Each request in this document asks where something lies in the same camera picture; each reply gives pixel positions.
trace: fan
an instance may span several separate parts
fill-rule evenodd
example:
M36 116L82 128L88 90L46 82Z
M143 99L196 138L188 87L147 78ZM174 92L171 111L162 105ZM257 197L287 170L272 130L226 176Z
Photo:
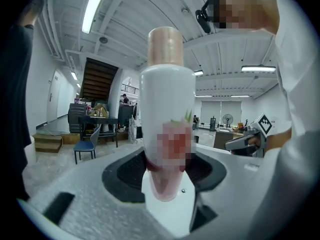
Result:
M228 128L228 125L230 127L230 124L232 124L232 122L234 121L234 118L230 114L225 114L222 118L222 121L224 124L226 124L226 127Z

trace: wooden stairs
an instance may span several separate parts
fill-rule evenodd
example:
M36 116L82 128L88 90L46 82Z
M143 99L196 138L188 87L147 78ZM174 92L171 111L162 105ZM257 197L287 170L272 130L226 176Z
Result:
M33 137L37 152L58 153L62 146L62 139L59 136L35 134Z
M80 98L89 101L107 101L117 70L116 66L87 58Z

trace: ceiling light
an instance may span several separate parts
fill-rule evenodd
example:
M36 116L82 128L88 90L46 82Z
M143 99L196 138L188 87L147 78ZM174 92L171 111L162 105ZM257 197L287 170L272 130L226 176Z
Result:
M274 66L243 66L242 71L259 71L259 72L274 72Z
M203 75L203 74L204 74L204 72L203 72L202 70L194 71L194 75L195 75L195 76L201 76L201 75Z
M250 95L231 95L232 98L248 98Z
M83 17L82 32L86 34L90 33L92 22L94 20L94 16L96 14L100 1L101 0L89 0Z
M212 97L212 95L195 95L195 97Z
M75 72L71 72L71 75L73 76L73 79L74 79L74 80L76 80L76 81L78 80Z

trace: wooden step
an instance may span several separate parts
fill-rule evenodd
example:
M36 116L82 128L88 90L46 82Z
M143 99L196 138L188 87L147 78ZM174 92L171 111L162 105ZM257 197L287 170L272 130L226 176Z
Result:
M33 137L35 143L61 143L61 138L59 136L35 134Z
M51 142L51 143L41 143L41 142L35 142L35 151L37 152L45 152L45 153L58 153L62 143L56 143L56 142Z

